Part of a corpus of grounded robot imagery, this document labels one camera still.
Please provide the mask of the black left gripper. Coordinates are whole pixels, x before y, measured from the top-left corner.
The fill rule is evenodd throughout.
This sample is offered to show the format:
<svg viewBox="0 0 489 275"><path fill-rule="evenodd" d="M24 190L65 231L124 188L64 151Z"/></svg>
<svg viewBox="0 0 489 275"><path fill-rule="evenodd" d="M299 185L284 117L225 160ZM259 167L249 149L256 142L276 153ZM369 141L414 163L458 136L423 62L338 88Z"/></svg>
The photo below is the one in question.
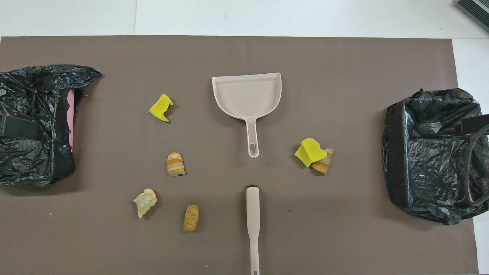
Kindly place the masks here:
<svg viewBox="0 0 489 275"><path fill-rule="evenodd" d="M25 120L7 114L1 114L0 116L0 136L34 141L42 139L42 130L34 120Z"/></svg>

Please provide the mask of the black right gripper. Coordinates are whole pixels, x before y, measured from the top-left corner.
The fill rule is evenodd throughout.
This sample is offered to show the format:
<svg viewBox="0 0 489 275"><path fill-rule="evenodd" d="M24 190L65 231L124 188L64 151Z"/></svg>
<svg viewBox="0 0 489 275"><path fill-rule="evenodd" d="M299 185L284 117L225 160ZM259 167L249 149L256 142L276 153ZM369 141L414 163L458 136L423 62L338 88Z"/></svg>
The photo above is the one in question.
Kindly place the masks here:
<svg viewBox="0 0 489 275"><path fill-rule="evenodd" d="M475 134L489 125L489 115L463 118L460 124L461 134Z"/></svg>

